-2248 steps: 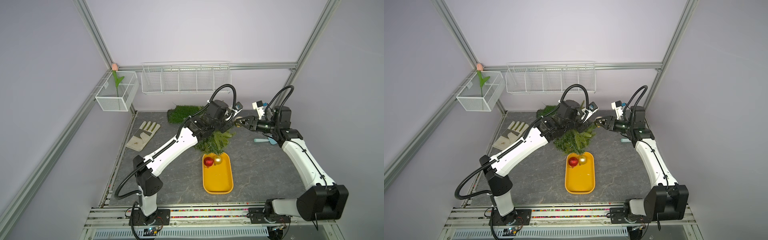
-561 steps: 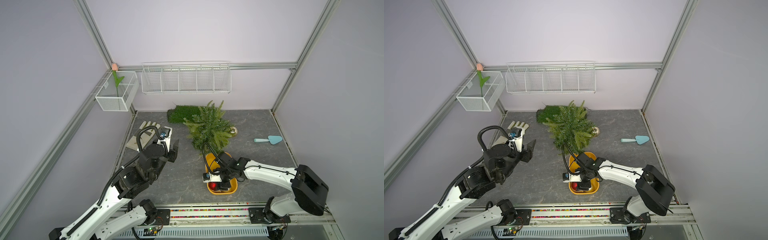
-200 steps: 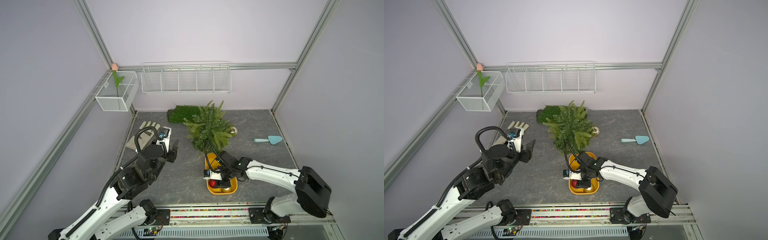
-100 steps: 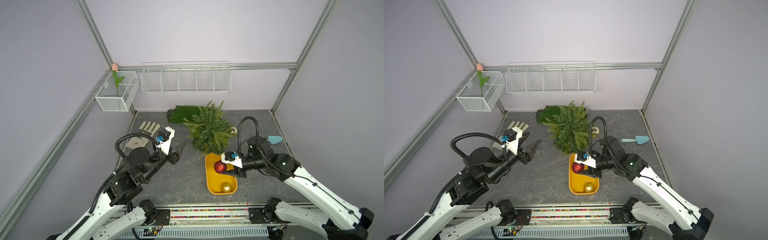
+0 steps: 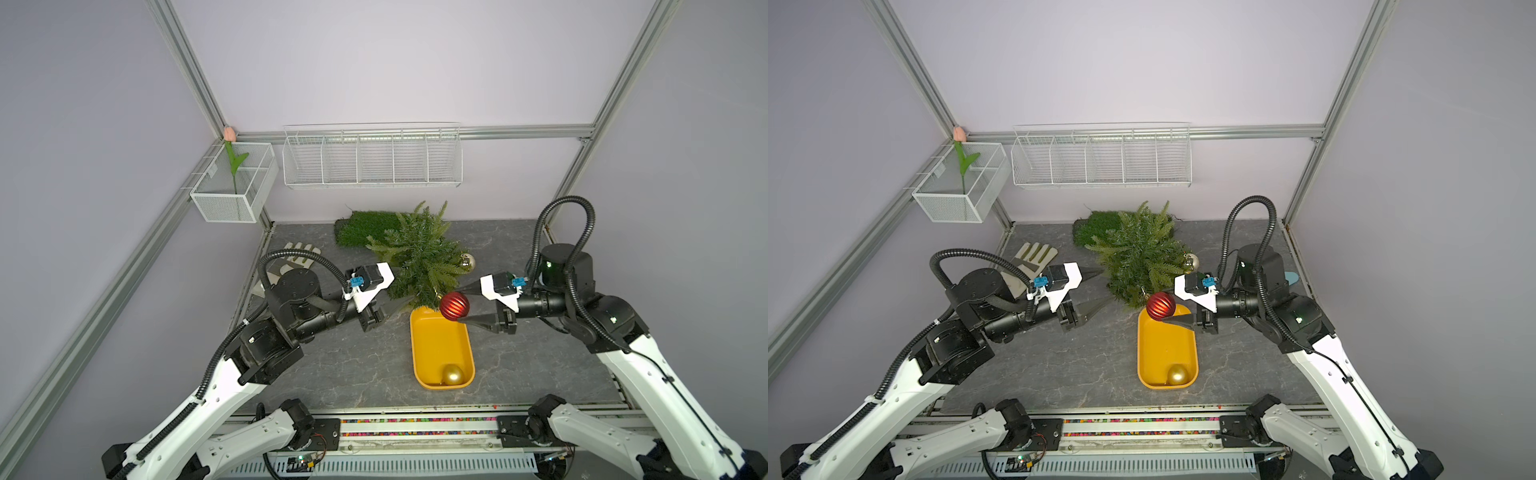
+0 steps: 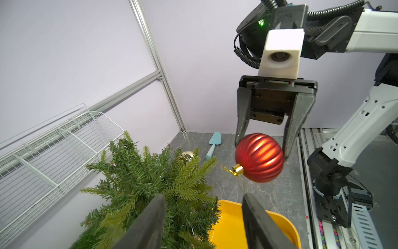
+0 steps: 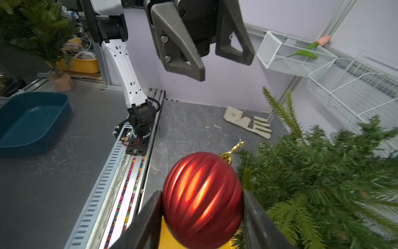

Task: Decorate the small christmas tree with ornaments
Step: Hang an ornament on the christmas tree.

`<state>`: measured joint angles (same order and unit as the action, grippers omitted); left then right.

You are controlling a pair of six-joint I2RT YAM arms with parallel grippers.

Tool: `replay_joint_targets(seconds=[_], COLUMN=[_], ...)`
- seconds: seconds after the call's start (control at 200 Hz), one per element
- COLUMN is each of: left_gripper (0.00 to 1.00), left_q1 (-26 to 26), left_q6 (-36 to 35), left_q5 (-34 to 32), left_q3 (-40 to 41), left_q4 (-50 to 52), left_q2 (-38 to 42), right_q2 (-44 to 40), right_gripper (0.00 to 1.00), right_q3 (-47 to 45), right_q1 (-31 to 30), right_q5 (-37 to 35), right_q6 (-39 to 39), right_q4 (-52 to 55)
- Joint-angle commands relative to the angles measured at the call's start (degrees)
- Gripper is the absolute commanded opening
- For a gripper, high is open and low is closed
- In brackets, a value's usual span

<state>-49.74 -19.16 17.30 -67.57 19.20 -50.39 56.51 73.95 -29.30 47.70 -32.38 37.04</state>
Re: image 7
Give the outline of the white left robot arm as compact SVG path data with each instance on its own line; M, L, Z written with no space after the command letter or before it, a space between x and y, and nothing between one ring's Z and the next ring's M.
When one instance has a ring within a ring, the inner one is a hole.
M124 11L143 8L149 22L155 50L171 73L205 80L202 58L215 44L215 53L226 59L251 65L255 50L246 31L238 1L64 1L71 17L83 12L89 34L100 45L101 56L116 69L128 111L125 132L117 125L114 136L128 155L146 155L155 119L161 109L158 100L144 94L127 50Z

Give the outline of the red ribbed ball ornament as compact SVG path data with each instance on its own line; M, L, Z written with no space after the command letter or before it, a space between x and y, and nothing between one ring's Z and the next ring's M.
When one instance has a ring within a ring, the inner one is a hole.
M232 167L231 150L184 156L162 189L163 217L173 237L188 249L218 249L238 230L244 212L243 187Z

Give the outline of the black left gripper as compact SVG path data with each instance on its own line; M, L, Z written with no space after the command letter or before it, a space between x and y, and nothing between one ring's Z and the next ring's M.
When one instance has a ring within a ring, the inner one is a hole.
M201 57L216 44L216 55L251 65L255 50L238 0L144 1L158 57L166 71L205 80ZM231 44L235 34L241 50Z

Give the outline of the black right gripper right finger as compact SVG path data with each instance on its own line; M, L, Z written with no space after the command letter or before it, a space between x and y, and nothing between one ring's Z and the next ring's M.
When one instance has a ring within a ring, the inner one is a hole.
M247 249L294 249L255 196L244 190L243 231Z

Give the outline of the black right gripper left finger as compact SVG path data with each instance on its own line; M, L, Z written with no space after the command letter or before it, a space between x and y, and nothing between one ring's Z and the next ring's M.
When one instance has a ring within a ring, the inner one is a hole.
M157 249L162 224L162 192L156 191L111 249Z

